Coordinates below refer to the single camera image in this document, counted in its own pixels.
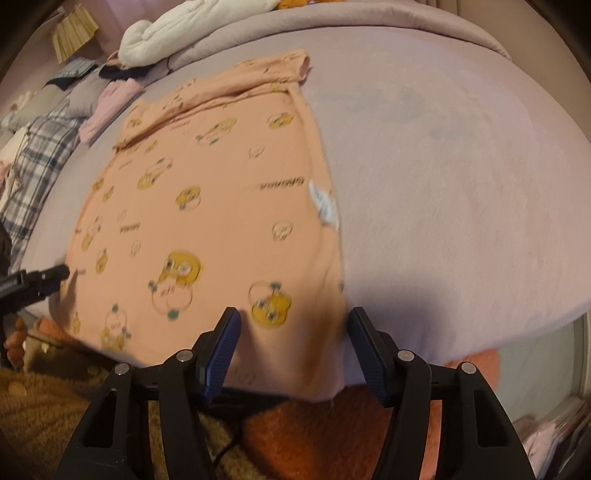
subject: stuffed toy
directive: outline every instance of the stuffed toy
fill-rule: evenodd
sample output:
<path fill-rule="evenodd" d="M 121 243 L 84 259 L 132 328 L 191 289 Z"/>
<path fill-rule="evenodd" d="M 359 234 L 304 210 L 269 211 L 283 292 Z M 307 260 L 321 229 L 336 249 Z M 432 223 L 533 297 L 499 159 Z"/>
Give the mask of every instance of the stuffed toy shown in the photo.
<path fill-rule="evenodd" d="M 345 2 L 346 0 L 314 0 L 315 4 L 324 3 L 324 2 Z M 281 10 L 284 8 L 295 8 L 295 7 L 304 7 L 308 5 L 311 0 L 281 0 L 279 5 L 275 7 L 275 10 Z"/>

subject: white pillow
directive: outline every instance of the white pillow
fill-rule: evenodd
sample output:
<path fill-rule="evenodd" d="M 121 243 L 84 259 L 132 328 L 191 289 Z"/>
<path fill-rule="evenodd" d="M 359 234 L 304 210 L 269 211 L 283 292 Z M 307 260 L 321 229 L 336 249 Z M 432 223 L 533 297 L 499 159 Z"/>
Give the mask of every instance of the white pillow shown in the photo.
<path fill-rule="evenodd" d="M 273 10 L 279 0 L 191 0 L 159 17 L 140 20 L 123 34 L 119 60 L 126 67 L 150 65 L 233 22 Z"/>

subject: cartoon print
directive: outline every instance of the cartoon print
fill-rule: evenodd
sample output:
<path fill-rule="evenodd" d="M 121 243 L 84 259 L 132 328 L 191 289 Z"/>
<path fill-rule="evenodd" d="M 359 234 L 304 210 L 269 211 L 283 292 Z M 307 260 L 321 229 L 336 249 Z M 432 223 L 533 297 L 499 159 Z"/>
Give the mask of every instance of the cartoon print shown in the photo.
<path fill-rule="evenodd" d="M 139 143 L 136 143 L 133 147 L 130 147 L 129 150 L 127 151 L 127 156 L 129 157 L 130 155 L 133 155 L 134 153 L 136 153 L 141 146 L 142 146 L 142 142 L 139 142 Z"/>
<path fill-rule="evenodd" d="M 300 54 L 299 54 L 299 53 L 290 53 L 290 54 L 286 55 L 285 57 L 283 57 L 283 61 L 284 61 L 285 63 L 289 63 L 289 62 L 291 62 L 292 60 L 295 60 L 295 59 L 297 59 L 299 56 L 300 56 Z"/>
<path fill-rule="evenodd" d="M 292 114 L 283 112 L 269 117 L 267 124 L 269 125 L 270 130 L 277 130 L 278 128 L 289 125 L 293 119 L 294 116 Z"/>
<path fill-rule="evenodd" d="M 105 271 L 108 261 L 109 261 L 109 257 L 107 256 L 107 249 L 105 248 L 96 257 L 96 272 L 99 275 Z"/>
<path fill-rule="evenodd" d="M 173 98 L 172 104 L 175 105 L 178 109 L 183 108 L 183 98 L 179 95 Z"/>
<path fill-rule="evenodd" d="M 125 342 L 131 338 L 127 331 L 127 314 L 116 303 L 111 307 L 105 318 L 105 328 L 100 333 L 100 344 L 103 350 L 125 352 Z"/>
<path fill-rule="evenodd" d="M 154 183 L 156 183 L 156 180 L 160 178 L 160 175 L 162 175 L 168 168 L 172 167 L 172 159 L 162 157 L 154 165 L 146 170 L 146 173 L 140 178 L 138 182 L 138 189 L 149 189 L 152 185 L 154 185 Z"/>
<path fill-rule="evenodd" d="M 201 203 L 201 187 L 194 185 L 184 189 L 177 197 L 179 210 L 193 210 Z"/>
<path fill-rule="evenodd" d="M 150 145 L 148 145 L 148 148 L 146 148 L 146 151 L 144 153 L 150 153 L 153 149 L 156 148 L 157 145 L 158 140 L 154 140 Z"/>
<path fill-rule="evenodd" d="M 240 63 L 237 63 L 236 66 L 234 67 L 235 69 L 240 68 L 240 67 L 249 67 L 251 65 L 254 65 L 256 63 L 256 60 L 244 60 Z"/>
<path fill-rule="evenodd" d="M 80 318 L 78 317 L 78 312 L 74 314 L 74 318 L 72 320 L 72 333 L 74 335 L 78 335 L 80 333 Z"/>
<path fill-rule="evenodd" d="M 107 190 L 105 192 L 105 194 L 103 195 L 103 202 L 106 202 L 107 200 L 109 200 L 111 198 L 111 196 L 113 195 L 114 191 L 115 191 L 115 187 L 111 187 L 109 190 Z"/>
<path fill-rule="evenodd" d="M 226 137 L 232 131 L 232 127 L 237 121 L 238 119 L 236 118 L 226 118 L 215 124 L 205 135 L 198 135 L 195 138 L 199 141 L 199 145 L 202 147 L 211 147 L 213 144 L 216 144 L 222 138 Z"/>
<path fill-rule="evenodd" d="M 155 310 L 170 321 L 178 319 L 193 301 L 192 285 L 200 272 L 201 261 L 195 255 L 182 250 L 172 252 L 164 263 L 158 283 L 148 283 Z"/>
<path fill-rule="evenodd" d="M 264 298 L 253 301 L 253 288 L 260 287 L 261 283 L 265 284 L 265 288 L 270 288 L 271 292 L 267 293 Z M 248 291 L 248 298 L 252 305 L 252 318 L 260 325 L 279 327 L 287 320 L 287 313 L 291 308 L 291 297 L 282 291 L 281 283 L 256 282 Z"/>
<path fill-rule="evenodd" d="M 277 222 L 273 225 L 271 232 L 273 233 L 273 240 L 282 242 L 290 236 L 294 224 L 287 221 Z"/>
<path fill-rule="evenodd" d="M 99 179 L 92 184 L 92 190 L 98 192 L 105 184 L 105 179 Z"/>
<path fill-rule="evenodd" d="M 248 158 L 258 158 L 265 151 L 265 147 L 254 147 L 248 151 Z"/>
<path fill-rule="evenodd" d="M 142 248 L 142 242 L 136 240 L 133 245 L 131 245 L 131 256 L 135 257 L 139 253 L 140 248 Z"/>
<path fill-rule="evenodd" d="M 100 232 L 100 225 L 103 222 L 102 217 L 98 216 L 95 221 L 86 229 L 86 235 L 82 239 L 82 251 L 86 252 L 95 235 Z"/>

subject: plaid shirt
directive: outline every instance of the plaid shirt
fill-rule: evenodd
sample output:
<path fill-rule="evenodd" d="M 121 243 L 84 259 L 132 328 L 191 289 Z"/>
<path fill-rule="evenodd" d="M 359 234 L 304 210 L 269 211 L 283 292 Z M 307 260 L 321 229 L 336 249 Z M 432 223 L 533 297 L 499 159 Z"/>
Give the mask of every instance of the plaid shirt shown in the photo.
<path fill-rule="evenodd" d="M 68 104 L 64 100 L 29 126 L 28 143 L 12 167 L 21 188 L 12 193 L 0 215 L 12 240 L 12 273 L 18 271 L 45 200 L 79 142 L 78 128 L 84 119 L 66 118 Z"/>

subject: clothing label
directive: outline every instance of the clothing label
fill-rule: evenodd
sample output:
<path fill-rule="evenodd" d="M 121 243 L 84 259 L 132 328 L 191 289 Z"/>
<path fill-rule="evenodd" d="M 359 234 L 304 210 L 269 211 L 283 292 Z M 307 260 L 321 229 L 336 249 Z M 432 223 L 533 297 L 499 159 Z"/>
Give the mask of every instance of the clothing label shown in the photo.
<path fill-rule="evenodd" d="M 320 221 L 325 225 L 332 225 L 337 230 L 339 229 L 339 211 L 336 206 L 336 200 L 332 198 L 328 192 L 316 188 L 314 182 L 310 180 L 308 184 L 310 197 L 316 205 Z"/>

